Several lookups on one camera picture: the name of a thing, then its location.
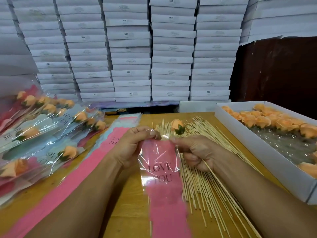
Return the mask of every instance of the hand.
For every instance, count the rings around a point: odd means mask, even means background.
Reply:
[[[170,140],[176,144],[179,151],[183,153],[183,157],[187,164],[196,167],[201,171],[209,171],[202,159],[206,161],[211,169],[213,169],[215,160],[221,159],[225,155],[232,154],[219,144],[202,135],[184,138],[173,137]]]
[[[141,150],[141,141],[146,139],[161,140],[161,134],[149,127],[130,128],[119,142],[109,152],[123,168],[129,168],[137,163],[137,157]]]

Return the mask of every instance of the pink strip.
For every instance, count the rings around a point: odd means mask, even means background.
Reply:
[[[146,140],[142,145],[142,158],[143,166],[148,169],[145,190],[151,200],[152,238],[190,238],[175,145],[169,141]]]
[[[114,128],[108,138],[101,143],[100,147],[93,151],[91,156],[85,159],[81,165],[66,176],[65,180],[50,193],[48,193],[39,204],[22,217],[8,233],[2,238],[22,238],[45,216],[51,213],[61,204],[83,180],[97,167],[103,157],[113,148],[129,128]]]

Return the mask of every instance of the person's left hand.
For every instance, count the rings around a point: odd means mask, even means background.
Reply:
[[[130,128],[108,154],[122,164],[123,168],[129,168],[137,163],[141,141],[146,139],[161,140],[161,138],[158,131],[149,127]]]

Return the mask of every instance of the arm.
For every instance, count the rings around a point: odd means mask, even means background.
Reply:
[[[95,238],[116,178],[137,163],[139,142],[160,139],[149,127],[129,129],[96,169],[53,212],[41,220],[26,238]]]
[[[265,238],[317,237],[317,212],[288,194],[239,157],[204,136],[172,140],[187,163],[208,166],[225,182]]]

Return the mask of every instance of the box of orange roses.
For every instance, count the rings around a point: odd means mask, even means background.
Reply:
[[[317,204],[316,120],[266,101],[218,103],[215,116],[294,196]]]

